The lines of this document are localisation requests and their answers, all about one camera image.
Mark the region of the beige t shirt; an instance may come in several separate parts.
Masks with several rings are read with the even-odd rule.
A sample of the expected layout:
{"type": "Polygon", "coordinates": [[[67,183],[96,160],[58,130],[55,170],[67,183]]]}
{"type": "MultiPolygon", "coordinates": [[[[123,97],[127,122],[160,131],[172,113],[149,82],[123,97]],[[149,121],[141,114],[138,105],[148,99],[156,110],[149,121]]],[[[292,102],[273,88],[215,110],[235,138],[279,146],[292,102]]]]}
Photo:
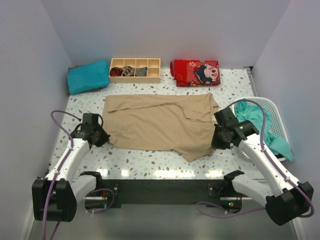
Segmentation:
{"type": "Polygon", "coordinates": [[[174,150],[190,163],[212,155],[218,110],[211,93],[109,95],[102,113],[103,128],[116,148],[174,150]]]}

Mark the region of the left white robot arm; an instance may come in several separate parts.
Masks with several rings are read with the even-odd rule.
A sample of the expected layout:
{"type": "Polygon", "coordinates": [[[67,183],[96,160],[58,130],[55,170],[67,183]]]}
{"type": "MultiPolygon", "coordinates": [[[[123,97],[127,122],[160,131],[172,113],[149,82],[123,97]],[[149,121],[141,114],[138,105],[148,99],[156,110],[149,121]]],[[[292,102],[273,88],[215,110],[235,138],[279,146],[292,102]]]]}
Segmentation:
{"type": "Polygon", "coordinates": [[[93,146],[109,142],[103,129],[103,118],[97,113],[85,113],[80,123],[68,133],[66,149],[53,169],[31,187],[33,215],[37,221],[70,222],[82,199],[99,196],[104,190],[102,176],[97,171],[84,171],[74,179],[80,163],[93,146]]]}

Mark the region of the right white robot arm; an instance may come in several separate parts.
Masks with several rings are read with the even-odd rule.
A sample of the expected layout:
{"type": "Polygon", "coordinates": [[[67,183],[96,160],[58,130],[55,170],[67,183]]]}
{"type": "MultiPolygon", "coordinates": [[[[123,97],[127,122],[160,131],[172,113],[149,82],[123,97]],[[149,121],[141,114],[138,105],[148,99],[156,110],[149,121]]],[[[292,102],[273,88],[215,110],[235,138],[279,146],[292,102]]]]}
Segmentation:
{"type": "Polygon", "coordinates": [[[248,120],[239,122],[230,108],[214,113],[216,120],[211,146],[214,149],[239,148],[255,164],[267,184],[249,178],[241,170],[224,176],[223,192],[230,197],[244,194],[264,207],[271,220],[279,226],[314,212],[314,189],[309,182],[300,182],[264,143],[258,129],[248,120]]]}

